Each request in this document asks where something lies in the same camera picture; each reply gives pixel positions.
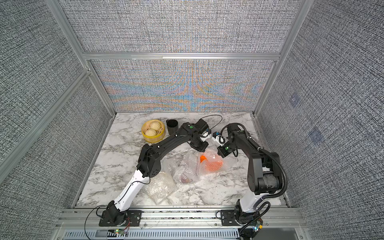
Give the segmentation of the bubble wrap around orange plate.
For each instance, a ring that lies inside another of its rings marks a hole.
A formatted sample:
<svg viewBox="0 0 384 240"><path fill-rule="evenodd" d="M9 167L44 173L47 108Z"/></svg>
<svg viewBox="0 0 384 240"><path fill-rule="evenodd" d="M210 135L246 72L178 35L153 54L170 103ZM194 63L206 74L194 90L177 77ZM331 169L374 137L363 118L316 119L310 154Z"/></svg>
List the bubble wrap around orange plate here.
<svg viewBox="0 0 384 240"><path fill-rule="evenodd" d="M236 162L233 156L222 158L216 149L206 149L198 157L197 175L204 176L228 171Z"/></svg>

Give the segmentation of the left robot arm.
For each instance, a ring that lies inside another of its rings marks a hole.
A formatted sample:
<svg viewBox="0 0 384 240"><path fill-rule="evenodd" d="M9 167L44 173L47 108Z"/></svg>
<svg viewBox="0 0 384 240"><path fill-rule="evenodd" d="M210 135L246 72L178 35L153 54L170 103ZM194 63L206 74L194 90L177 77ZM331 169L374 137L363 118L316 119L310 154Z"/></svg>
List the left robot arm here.
<svg viewBox="0 0 384 240"><path fill-rule="evenodd" d="M113 201L109 202L103 212L103 220L108 224L118 226L126 219L126 211L133 199L144 185L148 185L152 178L161 171L161 160L176 147L188 143L190 147L203 153L209 143L202 140L203 133L209 130L204 120L197 123L183 123L181 127L166 139L153 145L144 145L139 155L137 169L126 187Z"/></svg>

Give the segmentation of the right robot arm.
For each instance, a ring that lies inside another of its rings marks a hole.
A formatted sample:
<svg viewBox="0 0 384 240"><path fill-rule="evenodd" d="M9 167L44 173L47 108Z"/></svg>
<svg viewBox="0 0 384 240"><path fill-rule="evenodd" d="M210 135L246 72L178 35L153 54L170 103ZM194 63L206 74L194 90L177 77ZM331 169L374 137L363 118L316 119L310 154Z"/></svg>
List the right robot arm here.
<svg viewBox="0 0 384 240"><path fill-rule="evenodd" d="M225 225L244 226L261 217L261 210L268 206L269 199L282 196L288 186L287 174L277 153L271 153L260 146L249 134L244 125L231 123L223 127L228 132L225 142L220 142L218 155L223 159L239 150L248 157L247 183L249 190L237 200L235 208L226 214L221 211Z"/></svg>

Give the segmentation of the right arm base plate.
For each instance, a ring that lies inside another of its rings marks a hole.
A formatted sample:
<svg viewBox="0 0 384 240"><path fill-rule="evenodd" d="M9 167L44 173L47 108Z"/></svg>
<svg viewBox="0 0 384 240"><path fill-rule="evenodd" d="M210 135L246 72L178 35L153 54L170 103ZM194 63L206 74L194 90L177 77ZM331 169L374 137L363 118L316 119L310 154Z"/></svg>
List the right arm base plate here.
<svg viewBox="0 0 384 240"><path fill-rule="evenodd" d="M222 226L242 226L244 223L240 221L240 213L238 210L220 210Z"/></svg>

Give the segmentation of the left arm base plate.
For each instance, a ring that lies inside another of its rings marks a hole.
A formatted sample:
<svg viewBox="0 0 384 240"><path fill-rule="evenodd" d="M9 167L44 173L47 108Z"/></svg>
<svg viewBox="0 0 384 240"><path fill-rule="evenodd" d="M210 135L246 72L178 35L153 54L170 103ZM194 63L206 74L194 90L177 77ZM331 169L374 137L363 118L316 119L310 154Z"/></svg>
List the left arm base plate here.
<svg viewBox="0 0 384 240"><path fill-rule="evenodd" d="M141 222L142 213L143 212L140 210L132 210L124 211L118 213L116 216L112 216L105 210L99 221L99 227L138 227Z"/></svg>

